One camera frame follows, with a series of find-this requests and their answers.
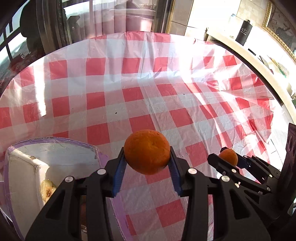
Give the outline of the gold picture frame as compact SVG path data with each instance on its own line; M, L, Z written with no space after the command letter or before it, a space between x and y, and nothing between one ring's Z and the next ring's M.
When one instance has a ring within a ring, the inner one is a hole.
M269 32L295 60L295 27L271 1L267 3L262 28Z

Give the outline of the halved pale apple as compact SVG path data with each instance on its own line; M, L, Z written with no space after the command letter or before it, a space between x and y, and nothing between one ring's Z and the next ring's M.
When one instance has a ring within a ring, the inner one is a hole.
M43 180L40 185L40 195L46 203L57 189L56 185L49 179Z

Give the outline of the orange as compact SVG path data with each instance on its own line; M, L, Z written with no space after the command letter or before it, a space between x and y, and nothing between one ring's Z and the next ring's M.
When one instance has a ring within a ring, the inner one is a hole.
M236 166L238 164L238 156L232 149L226 148L218 156L232 166Z
M126 162L138 173L154 175L163 170L170 160L170 144L166 137L154 130L132 133L125 141Z

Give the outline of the red white checkered tablecloth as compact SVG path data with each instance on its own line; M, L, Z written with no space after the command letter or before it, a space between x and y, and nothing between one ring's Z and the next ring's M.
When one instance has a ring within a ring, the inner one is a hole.
M224 48L148 32L96 37L57 50L14 77L1 95L1 168L7 149L35 138L68 138L110 160L140 130L162 133L178 158L205 176L226 148L269 163L278 104L246 64ZM169 164L144 175L126 164L115 197L123 240L182 240L188 197Z

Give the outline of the black bottle on counter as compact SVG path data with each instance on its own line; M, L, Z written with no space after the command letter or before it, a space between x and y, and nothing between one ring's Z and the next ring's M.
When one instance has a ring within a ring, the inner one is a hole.
M244 46L245 42L247 41L247 38L251 32L252 24L250 23L250 20L244 20L239 33L236 37L236 42L238 42L240 45Z

